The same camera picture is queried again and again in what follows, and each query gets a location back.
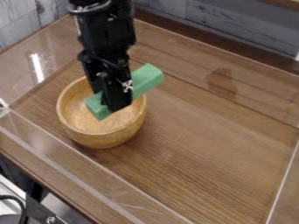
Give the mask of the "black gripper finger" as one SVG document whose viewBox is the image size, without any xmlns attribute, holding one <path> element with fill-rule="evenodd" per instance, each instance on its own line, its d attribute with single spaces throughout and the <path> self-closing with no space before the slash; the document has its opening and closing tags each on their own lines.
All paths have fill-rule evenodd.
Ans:
<svg viewBox="0 0 299 224">
<path fill-rule="evenodd" d="M 103 104 L 111 112 L 118 112 L 132 103 L 130 68 L 100 65 L 98 79 L 103 92 Z"/>
<path fill-rule="evenodd" d="M 98 94 L 103 91 L 103 81 L 99 74 L 106 71 L 104 66 L 102 62 L 98 59 L 91 58 L 86 52 L 79 53 L 78 59 L 82 63 L 92 92 Z"/>
</svg>

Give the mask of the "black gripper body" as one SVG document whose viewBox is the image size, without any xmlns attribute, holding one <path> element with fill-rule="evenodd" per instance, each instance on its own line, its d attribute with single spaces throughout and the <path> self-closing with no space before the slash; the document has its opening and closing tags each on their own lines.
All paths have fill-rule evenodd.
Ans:
<svg viewBox="0 0 299 224">
<path fill-rule="evenodd" d="M 79 60 L 100 71 L 128 68 L 128 50 L 136 43 L 132 0 L 68 0 L 76 18 L 83 51 Z"/>
</svg>

